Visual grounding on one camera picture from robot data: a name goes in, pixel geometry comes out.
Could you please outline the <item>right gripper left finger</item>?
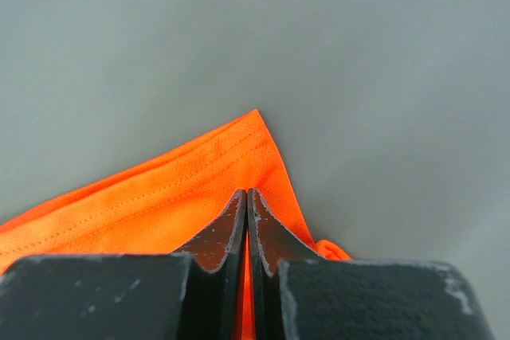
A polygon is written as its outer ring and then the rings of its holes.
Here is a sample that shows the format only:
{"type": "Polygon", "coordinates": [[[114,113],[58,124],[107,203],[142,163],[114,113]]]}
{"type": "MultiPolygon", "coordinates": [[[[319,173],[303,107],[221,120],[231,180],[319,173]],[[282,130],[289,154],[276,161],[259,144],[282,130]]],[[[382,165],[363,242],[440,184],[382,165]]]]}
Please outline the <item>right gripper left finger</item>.
{"type": "Polygon", "coordinates": [[[1,277],[4,339],[239,339],[245,191],[162,255],[37,255],[1,277]]]}

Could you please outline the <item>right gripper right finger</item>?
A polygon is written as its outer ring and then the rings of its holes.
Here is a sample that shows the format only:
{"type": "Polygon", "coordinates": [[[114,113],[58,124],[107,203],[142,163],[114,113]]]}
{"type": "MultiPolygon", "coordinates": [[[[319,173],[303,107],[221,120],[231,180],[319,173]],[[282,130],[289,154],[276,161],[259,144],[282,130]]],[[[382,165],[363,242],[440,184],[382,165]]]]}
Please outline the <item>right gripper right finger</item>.
{"type": "Polygon", "coordinates": [[[491,339],[469,282],[433,261],[326,260],[247,197],[258,339],[491,339]]]}

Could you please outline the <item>orange t shirt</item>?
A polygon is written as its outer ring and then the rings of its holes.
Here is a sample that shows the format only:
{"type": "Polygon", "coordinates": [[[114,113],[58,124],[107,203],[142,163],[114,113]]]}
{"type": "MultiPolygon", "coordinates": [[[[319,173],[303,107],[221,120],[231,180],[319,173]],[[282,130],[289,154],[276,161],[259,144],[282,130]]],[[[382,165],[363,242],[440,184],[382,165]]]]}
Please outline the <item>orange t shirt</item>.
{"type": "MultiPolygon", "coordinates": [[[[175,251],[224,210],[238,190],[259,190],[273,215],[326,260],[338,246],[314,243],[284,163],[260,114],[251,111],[170,152],[46,201],[1,227],[1,277],[37,255],[162,255],[175,251]]],[[[241,337],[253,326],[246,205],[241,337]]]]}

